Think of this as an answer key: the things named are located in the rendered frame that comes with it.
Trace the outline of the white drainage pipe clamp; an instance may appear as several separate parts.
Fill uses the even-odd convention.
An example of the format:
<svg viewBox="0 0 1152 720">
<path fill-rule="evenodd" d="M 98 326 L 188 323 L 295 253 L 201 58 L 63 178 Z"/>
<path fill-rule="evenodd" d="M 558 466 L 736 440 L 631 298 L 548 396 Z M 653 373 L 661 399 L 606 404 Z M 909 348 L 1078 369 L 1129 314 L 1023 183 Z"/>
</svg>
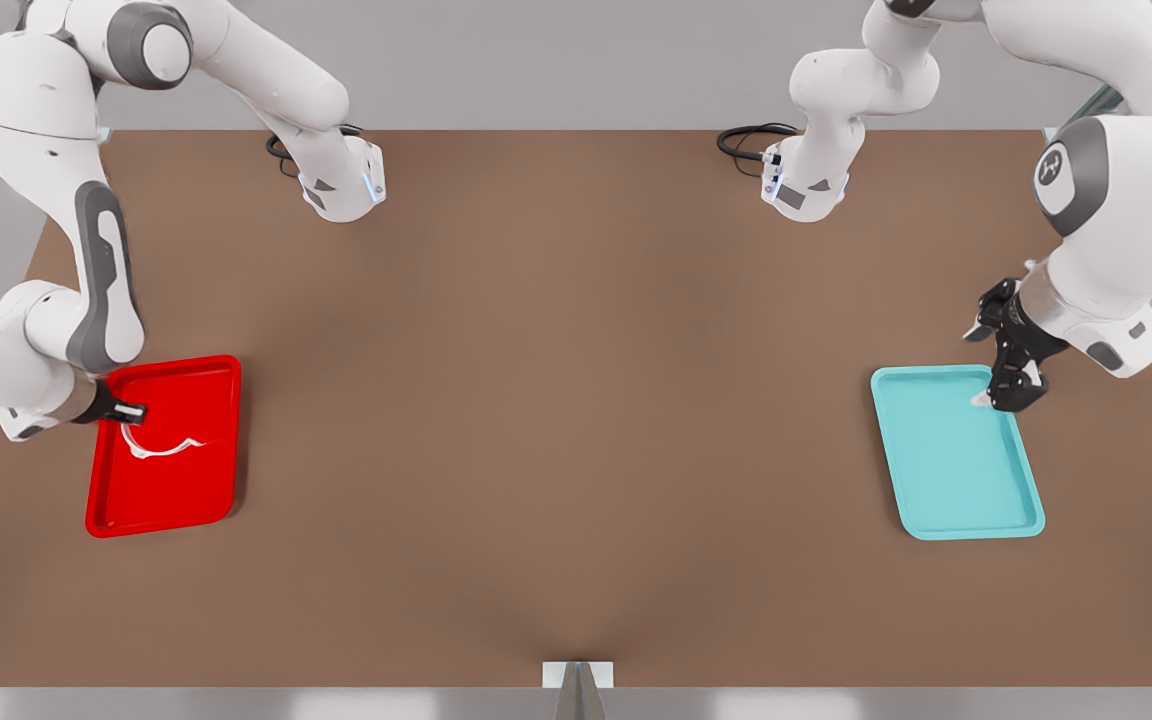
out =
<svg viewBox="0 0 1152 720">
<path fill-rule="evenodd" d="M 134 437 L 132 424 L 120 424 L 120 433 L 122 433 L 126 447 L 129 452 L 131 452 L 132 457 L 138 460 L 170 457 L 182 454 L 184 450 L 191 450 L 191 448 L 202 448 L 207 446 L 206 442 L 198 441 L 198 439 L 184 438 L 170 448 L 147 448 L 142 446 L 141 442 L 137 441 L 137 438 Z"/>
</svg>

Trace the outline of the teal rectangular tray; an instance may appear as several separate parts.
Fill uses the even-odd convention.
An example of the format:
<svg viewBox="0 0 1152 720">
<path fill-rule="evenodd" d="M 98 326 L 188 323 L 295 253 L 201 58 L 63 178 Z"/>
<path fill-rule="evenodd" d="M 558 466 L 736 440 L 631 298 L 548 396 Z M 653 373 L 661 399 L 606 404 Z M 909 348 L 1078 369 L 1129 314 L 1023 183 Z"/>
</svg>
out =
<svg viewBox="0 0 1152 720">
<path fill-rule="evenodd" d="M 980 364 L 870 377 L 899 516 L 919 541 L 1026 538 L 1046 525 L 1015 416 L 973 404 L 990 378 Z"/>
</svg>

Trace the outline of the red rectangular tray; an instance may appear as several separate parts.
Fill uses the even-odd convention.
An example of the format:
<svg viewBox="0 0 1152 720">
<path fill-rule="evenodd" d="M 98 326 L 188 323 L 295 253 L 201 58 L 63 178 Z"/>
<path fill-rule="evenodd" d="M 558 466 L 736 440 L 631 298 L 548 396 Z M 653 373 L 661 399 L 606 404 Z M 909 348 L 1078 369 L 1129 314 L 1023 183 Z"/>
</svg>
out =
<svg viewBox="0 0 1152 720">
<path fill-rule="evenodd" d="M 113 538 L 215 523 L 232 510 L 241 448 L 242 365 L 217 355 L 116 370 L 116 397 L 147 407 L 132 425 L 147 448 L 170 448 L 184 438 L 206 442 L 170 457 L 134 458 L 120 423 L 100 420 L 93 450 L 84 525 Z"/>
</svg>

